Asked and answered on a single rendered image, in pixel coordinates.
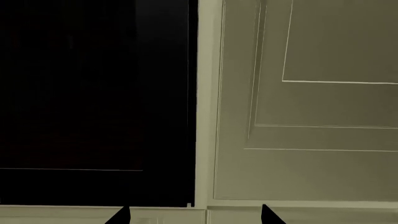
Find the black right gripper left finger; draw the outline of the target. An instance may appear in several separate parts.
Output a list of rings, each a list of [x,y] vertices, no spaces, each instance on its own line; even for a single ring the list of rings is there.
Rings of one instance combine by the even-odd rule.
[[[121,208],[105,224],[130,224],[130,208]]]

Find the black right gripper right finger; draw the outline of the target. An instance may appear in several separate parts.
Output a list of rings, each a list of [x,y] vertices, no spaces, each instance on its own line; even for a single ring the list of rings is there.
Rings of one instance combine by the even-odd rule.
[[[267,205],[262,205],[261,222],[262,222],[262,224],[286,224]]]

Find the beige panelled cabinet door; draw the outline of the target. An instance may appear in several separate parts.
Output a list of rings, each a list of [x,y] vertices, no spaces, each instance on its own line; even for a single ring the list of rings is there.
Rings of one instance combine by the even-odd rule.
[[[398,201],[398,0],[223,0],[214,198]]]

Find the beige cabinet frame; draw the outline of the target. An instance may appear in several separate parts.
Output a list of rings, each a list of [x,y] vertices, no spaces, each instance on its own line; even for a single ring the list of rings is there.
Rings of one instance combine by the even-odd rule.
[[[262,224],[267,205],[286,224],[398,224],[398,201],[215,199],[223,0],[198,0],[195,204],[129,207],[130,224]],[[105,224],[123,207],[0,205],[0,224]]]

